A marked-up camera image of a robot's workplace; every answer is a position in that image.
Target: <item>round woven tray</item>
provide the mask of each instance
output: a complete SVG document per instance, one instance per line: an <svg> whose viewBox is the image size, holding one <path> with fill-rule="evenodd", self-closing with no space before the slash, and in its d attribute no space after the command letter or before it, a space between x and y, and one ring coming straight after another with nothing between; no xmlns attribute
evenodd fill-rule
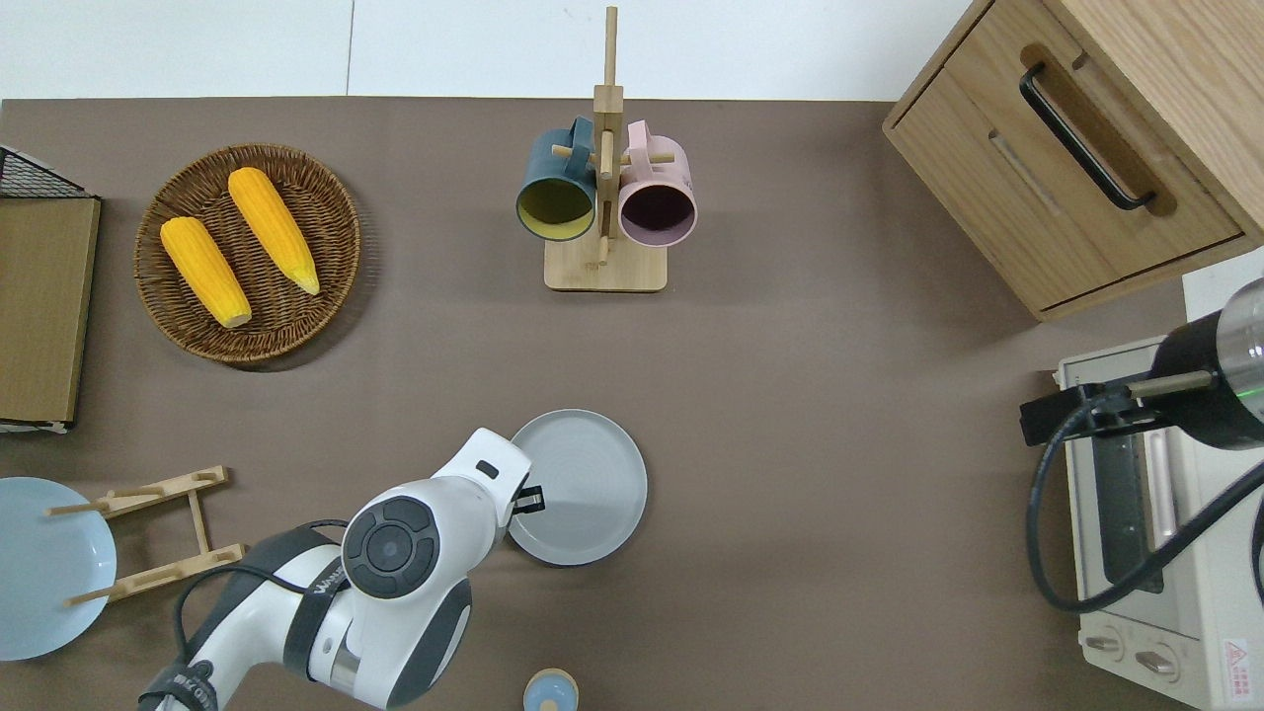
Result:
<svg viewBox="0 0 1264 711"><path fill-rule="evenodd" d="M229 196L229 173L259 168L277 186L307 239L321 291L310 295L272 263ZM171 218L200 219L228 259L252 318L221 326L193 296L159 239ZM145 310L185 350L230 364L259 363L302 345L343 306L360 263L360 219L346 189L325 166L284 145L230 145L185 167L158 191L137 233L137 287Z"/></svg>

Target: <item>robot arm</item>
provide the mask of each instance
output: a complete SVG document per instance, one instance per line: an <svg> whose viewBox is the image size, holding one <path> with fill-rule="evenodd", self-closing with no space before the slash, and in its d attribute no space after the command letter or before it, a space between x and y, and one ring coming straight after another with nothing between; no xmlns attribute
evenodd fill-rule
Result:
<svg viewBox="0 0 1264 711"><path fill-rule="evenodd" d="M214 711L263 662L378 708L413 701L460 643L466 574L504 534L528 469L518 448L479 429L431 478L369 501L341 547L310 529L263 541L241 563L307 592L234 573L190 659L164 669L140 708Z"/></svg>

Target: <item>black cable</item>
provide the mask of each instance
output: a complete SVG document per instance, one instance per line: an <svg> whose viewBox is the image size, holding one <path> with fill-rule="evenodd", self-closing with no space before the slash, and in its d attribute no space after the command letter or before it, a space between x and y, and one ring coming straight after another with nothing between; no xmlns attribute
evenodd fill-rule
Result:
<svg viewBox="0 0 1264 711"><path fill-rule="evenodd" d="M179 597L176 598L176 614L173 617L176 628L176 644L179 648L181 662L183 662L185 664L188 664L188 662L193 657L192 650L188 648L188 638L185 636L185 620L183 620L185 601L188 600L188 596L190 593L193 592L193 588L214 578L215 576L221 576L224 573L248 573L255 577L260 577L289 592L297 592L298 595L303 595L307 592L307 588L296 586L295 583L279 578L273 573L264 571L263 568L255 568L253 566L243 566L241 563L230 563L228 566L220 566L219 568L211 568L210 571L206 571L205 573L197 576L188 583L188 587L186 587L185 591L179 593Z"/></svg>
<svg viewBox="0 0 1264 711"><path fill-rule="evenodd" d="M1049 467L1053 463L1053 458L1062 448L1067 436L1071 435L1072 430L1074 430L1079 425L1079 421L1087 417L1090 412L1115 397L1127 397L1127 390L1124 387L1110 388L1088 399L1079 407L1067 415L1067 419L1058 425L1058 429L1054 430L1053 436L1045 445L1044 453L1040 455L1040 462L1036 464L1035 476L1031 478L1031 493L1028 497L1026 509L1028 563L1031 567L1031 577L1035 579L1035 584L1040 590L1040 595L1049 601L1049 605L1067 612L1093 612L1122 600L1125 596L1138 590L1152 576L1162 571L1168 563L1179 555L1182 550L1188 548L1189 544L1192 544L1200 535L1224 517L1224 515L1227 514L1234 506L1241 502L1241 500L1246 498L1251 492L1259 488L1260 485L1264 485L1264 462L1260 462L1255 467L1251 467L1251 469L1245 474L1239 477L1237 481L1229 485L1225 491L1216 496L1211 504L1207 504L1202 511L1198 511L1194 517L1189 519L1189 521L1170 539L1168 539L1167 543L1159 547L1158 550L1152 553L1138 567L1133 568L1119 582L1086 600L1073 600L1059 596L1049 583L1049 578L1044 573L1044 564L1040 560L1039 520L1040 501L1044 497L1044 485L1049 477ZM1261 517L1264 517L1264 505L1261 505L1260 511L1256 514L1255 535L1253 536L1254 540L1251 544L1253 557L1255 558L1253 569L1256 571L1255 586L1256 591L1260 593L1261 602L1264 602L1264 587L1261 587L1258 574L1259 550L1260 545L1264 544L1264 519Z"/></svg>

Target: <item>black drawer handle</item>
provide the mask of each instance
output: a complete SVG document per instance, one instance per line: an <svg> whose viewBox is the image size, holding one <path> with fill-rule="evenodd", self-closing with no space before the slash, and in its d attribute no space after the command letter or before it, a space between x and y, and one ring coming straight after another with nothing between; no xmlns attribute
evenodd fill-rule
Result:
<svg viewBox="0 0 1264 711"><path fill-rule="evenodd" d="M1021 94L1023 99L1026 100L1028 106L1031 106L1035 115L1040 116L1040 120L1049 128L1053 137L1058 139L1058 143L1062 143L1063 148L1066 148L1067 152L1071 153L1071 157L1079 163L1079 167L1088 173L1088 177L1092 178L1093 183L1097 185L1098 190L1102 191L1106 199L1120 210L1135 210L1150 200L1154 200L1153 191L1146 192L1140 197L1133 197L1131 195L1124 192L1124 189L1115 182L1115 178L1112 178L1109 172L1106 172L1106 168L1102 167L1100 161L1097 161L1097 157L1088 151L1088 147L1079 140L1076 132L1071 130L1067 121L1058 115L1058 111L1053 109L1049 101L1045 100L1044 95L1040 94L1040 90L1036 89L1035 77L1043 70L1044 62L1036 62L1034 67L1028 70L1028 73L1023 75L1023 81L1019 82L1019 94Z"/></svg>

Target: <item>oven knob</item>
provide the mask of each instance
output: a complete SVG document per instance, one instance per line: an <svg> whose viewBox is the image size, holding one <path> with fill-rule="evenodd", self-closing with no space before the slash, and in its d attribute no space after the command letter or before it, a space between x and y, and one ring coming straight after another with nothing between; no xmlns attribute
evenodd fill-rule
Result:
<svg viewBox="0 0 1264 711"><path fill-rule="evenodd" d="M1086 636L1085 646L1100 649L1106 653L1119 652L1119 640L1109 636Z"/></svg>
<svg viewBox="0 0 1264 711"><path fill-rule="evenodd" d="M1119 630L1112 626L1105 626L1093 633L1081 630L1079 644L1101 652L1115 662L1124 659L1124 639L1120 636Z"/></svg>
<svg viewBox="0 0 1264 711"><path fill-rule="evenodd" d="M1181 678L1181 667L1177 664L1176 653L1165 644L1158 646L1158 650L1138 652L1136 663L1169 682L1177 681Z"/></svg>

